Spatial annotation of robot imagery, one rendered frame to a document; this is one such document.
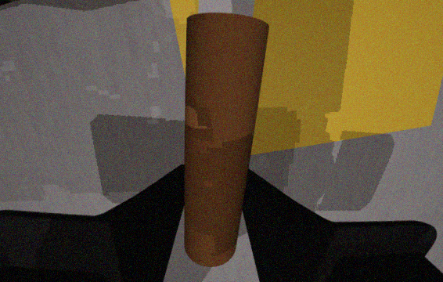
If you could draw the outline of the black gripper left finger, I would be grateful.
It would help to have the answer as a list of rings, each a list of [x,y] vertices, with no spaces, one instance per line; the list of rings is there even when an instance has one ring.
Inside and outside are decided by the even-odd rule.
[[[99,215],[0,211],[0,268],[163,282],[184,209],[184,165]]]

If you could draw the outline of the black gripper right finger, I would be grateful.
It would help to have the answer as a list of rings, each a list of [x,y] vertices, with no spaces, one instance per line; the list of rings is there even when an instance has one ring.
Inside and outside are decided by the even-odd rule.
[[[243,215],[260,282],[326,282],[348,256],[421,252],[437,230],[425,222],[333,222],[248,169]]]

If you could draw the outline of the brown cylinder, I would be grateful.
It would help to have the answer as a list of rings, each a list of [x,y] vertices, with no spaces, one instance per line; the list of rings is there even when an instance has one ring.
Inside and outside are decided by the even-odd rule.
[[[269,25],[254,0],[199,0],[186,18],[185,241],[215,267],[236,252]]]

